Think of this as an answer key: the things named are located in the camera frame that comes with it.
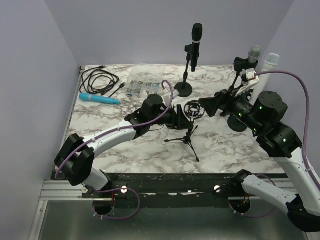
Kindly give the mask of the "blue microphone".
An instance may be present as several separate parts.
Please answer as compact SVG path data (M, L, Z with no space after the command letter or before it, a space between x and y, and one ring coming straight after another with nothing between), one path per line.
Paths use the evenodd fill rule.
M85 102L96 102L102 104L109 104L109 105L120 105L121 101L115 98L93 95L89 93L80 93L78 95L79 99Z

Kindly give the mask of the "black tripod shock-mount stand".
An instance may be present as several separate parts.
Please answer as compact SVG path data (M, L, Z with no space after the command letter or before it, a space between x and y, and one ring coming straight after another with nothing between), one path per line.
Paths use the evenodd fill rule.
M197 156L197 153L192 145L191 136L193 135L195 130L198 128L198 125L196 126L194 125L195 120L202 118L205 114L205 110L197 100L192 100L185 104L183 109L183 114L191 123L191 127L188 128L186 135L182 138L165 139L164 142L168 143L172 141L182 141L185 145L188 145L192 149L192 151L194 152L196 161L200 162Z

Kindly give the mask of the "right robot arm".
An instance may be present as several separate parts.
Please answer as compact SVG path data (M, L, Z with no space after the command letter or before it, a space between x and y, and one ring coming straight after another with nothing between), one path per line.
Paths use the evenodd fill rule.
M285 191L264 182L247 170L230 180L230 191L241 196L251 194L284 212L291 223L306 233L320 230L320 178L303 152L296 132L282 123L288 105L273 91L263 91L254 104L245 93L222 90L213 97L199 99L209 117L218 110L222 116L235 117L256 137L259 146L284 170L296 192Z

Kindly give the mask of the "black round-base mic stand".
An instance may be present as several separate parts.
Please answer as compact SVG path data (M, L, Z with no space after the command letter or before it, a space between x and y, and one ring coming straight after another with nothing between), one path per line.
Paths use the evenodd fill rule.
M188 69L189 69L189 65L191 65L192 44L186 45L184 47L184 51L187 53L187 55L186 55L185 71L183 73L183 78L182 78L183 80L181 82L178 82L174 87L174 89L179 92L178 96L181 98L187 98L193 92L193 88L192 88L191 84L187 82L187 79L189 76Z

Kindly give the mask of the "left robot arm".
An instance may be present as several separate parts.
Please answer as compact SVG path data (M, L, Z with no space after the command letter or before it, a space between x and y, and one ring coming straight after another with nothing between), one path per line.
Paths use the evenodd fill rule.
M63 174L72 186L82 184L92 188L99 197L107 197L111 191L109 178L93 167L94 159L117 145L145 135L153 125L164 125L171 130L189 130L194 126L180 105L172 107L164 103L161 96L151 94L141 108L116 126L85 137L70 135L54 160L56 174Z

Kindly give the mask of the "black microphone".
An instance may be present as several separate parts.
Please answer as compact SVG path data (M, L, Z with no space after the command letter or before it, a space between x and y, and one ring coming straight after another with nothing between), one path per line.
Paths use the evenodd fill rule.
M201 23L195 23L192 28L192 49L191 49L191 71L195 72L198 65L198 58L200 55L200 43L203 36L203 25Z

